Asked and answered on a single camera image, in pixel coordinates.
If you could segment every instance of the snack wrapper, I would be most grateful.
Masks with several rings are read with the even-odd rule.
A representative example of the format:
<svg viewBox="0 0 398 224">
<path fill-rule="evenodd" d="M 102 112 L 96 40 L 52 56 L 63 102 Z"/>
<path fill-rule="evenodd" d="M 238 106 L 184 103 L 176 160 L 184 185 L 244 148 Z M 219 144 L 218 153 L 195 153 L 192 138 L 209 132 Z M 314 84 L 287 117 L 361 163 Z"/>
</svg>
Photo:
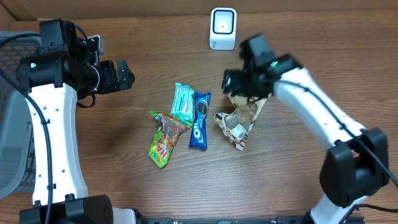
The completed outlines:
<svg viewBox="0 0 398 224">
<path fill-rule="evenodd" d="M 211 93 L 195 92 L 195 122 L 191 132 L 189 147 L 207 149 L 206 118 L 209 110 Z"/>
<path fill-rule="evenodd" d="M 192 122 L 193 93 L 194 91 L 188 85 L 176 83 L 171 115 Z"/>
<path fill-rule="evenodd" d="M 157 120 L 157 131 L 149 155 L 162 168 L 169 160 L 178 137 L 191 128 L 192 123 L 159 111 L 150 113 Z"/>
<path fill-rule="evenodd" d="M 229 95 L 228 97 L 229 97 L 229 100 L 232 102 L 233 106 L 235 107 L 235 109 L 238 108 L 239 106 L 243 106 L 248 103 L 248 98 L 245 96 L 232 97 Z M 259 113 L 261 112 L 261 109 L 264 106 L 264 104 L 266 103 L 266 101 L 267 101 L 267 98 L 264 98 L 264 99 L 261 99 L 261 100 L 255 102 L 255 104 L 257 104 L 257 112 L 254 115 L 248 130 L 246 131 L 246 133 L 242 136 L 242 138 L 240 140 L 239 140 L 239 138 L 236 138 L 231 133 L 231 129 L 229 129 L 229 127 L 226 126 L 225 118 L 227 116 L 229 116 L 229 114 L 228 113 L 216 113 L 216 115 L 214 117 L 214 121 L 223 130 L 224 135 L 229 138 L 229 141 L 231 141 L 232 145 L 236 149 L 243 151 L 243 149 L 246 145 L 246 141 L 248 140 L 248 137 L 250 135 L 250 131 L 252 130 L 253 125 L 256 122 L 256 119 L 257 119 Z"/>
</svg>

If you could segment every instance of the white label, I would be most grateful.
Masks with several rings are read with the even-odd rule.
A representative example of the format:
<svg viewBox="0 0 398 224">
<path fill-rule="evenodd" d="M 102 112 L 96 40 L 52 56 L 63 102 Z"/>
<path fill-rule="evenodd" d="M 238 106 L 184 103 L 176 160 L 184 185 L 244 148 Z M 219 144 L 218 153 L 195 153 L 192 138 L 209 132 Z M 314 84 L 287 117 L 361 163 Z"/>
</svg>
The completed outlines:
<svg viewBox="0 0 398 224">
<path fill-rule="evenodd" d="M 239 141 L 242 140 L 245 133 L 246 129 L 241 124 L 238 124 L 234 129 L 231 130 L 231 134 Z"/>
</svg>

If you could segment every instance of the gray bin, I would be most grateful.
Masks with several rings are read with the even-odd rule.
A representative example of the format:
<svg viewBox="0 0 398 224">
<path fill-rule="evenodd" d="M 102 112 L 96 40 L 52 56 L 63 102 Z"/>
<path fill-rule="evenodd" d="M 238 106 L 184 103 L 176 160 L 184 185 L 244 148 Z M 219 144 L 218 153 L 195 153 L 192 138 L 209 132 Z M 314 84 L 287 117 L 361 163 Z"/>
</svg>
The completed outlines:
<svg viewBox="0 0 398 224">
<path fill-rule="evenodd" d="M 0 32 L 0 41 L 17 34 Z M 36 53 L 39 37 L 13 40 L 0 49 L 0 68 L 17 84 L 16 68 L 22 57 Z M 0 198 L 13 192 L 33 192 L 35 154 L 32 120 L 25 98 L 0 77 Z"/>
</svg>

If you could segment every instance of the red and green candy wrapper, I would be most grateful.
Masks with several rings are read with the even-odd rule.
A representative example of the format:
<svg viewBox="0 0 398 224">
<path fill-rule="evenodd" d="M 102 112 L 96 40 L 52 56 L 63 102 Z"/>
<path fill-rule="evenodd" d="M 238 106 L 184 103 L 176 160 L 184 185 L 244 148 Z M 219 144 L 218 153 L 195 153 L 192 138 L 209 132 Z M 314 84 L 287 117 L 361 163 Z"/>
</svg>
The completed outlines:
<svg viewBox="0 0 398 224">
<path fill-rule="evenodd" d="M 157 120 L 157 131 L 149 155 L 162 168 L 169 160 L 178 137 L 190 129 L 192 123 L 159 111 L 151 111 L 150 114 Z"/>
</svg>

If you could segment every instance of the light blue packet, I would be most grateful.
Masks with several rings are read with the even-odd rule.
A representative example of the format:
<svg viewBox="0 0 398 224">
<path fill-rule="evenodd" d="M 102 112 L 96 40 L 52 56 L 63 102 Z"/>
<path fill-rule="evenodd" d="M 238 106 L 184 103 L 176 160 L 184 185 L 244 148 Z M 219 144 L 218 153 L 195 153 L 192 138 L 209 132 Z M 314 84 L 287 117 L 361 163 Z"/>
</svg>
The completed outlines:
<svg viewBox="0 0 398 224">
<path fill-rule="evenodd" d="M 176 83 L 171 115 L 192 122 L 194 92 L 188 85 Z"/>
</svg>

